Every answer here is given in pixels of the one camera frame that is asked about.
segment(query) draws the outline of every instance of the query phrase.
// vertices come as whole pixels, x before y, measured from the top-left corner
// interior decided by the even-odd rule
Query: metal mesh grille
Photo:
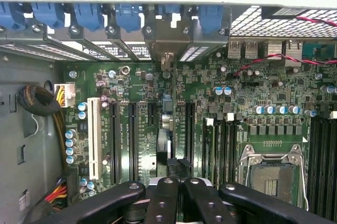
[[[335,10],[309,10],[301,16],[337,22]],[[337,37],[337,27],[296,19],[262,19],[261,7],[251,6],[232,23],[232,37]]]
[[[35,55],[35,56],[46,57],[46,58],[50,58],[50,59],[54,59],[54,60],[65,60],[63,58],[54,57],[54,56],[51,56],[51,55],[35,52],[33,50],[28,50],[28,49],[22,49],[22,48],[19,48],[19,47],[15,47],[12,44],[0,45],[0,47],[7,48],[7,49],[12,49],[12,50],[15,50],[17,52],[23,52],[23,53],[32,54],[32,55]]]
[[[56,53],[56,54],[59,54],[59,55],[65,56],[65,57],[69,57],[69,58],[73,58],[73,59],[76,59],[76,60],[88,60],[84,57],[80,57],[80,56],[77,56],[73,53],[66,52],[64,50],[60,50],[60,49],[57,49],[57,48],[54,48],[54,47],[51,47],[51,46],[48,46],[48,45],[44,45],[44,44],[29,45],[29,46],[32,46],[32,47],[35,47],[35,48],[38,48],[38,49],[43,49],[46,52]]]

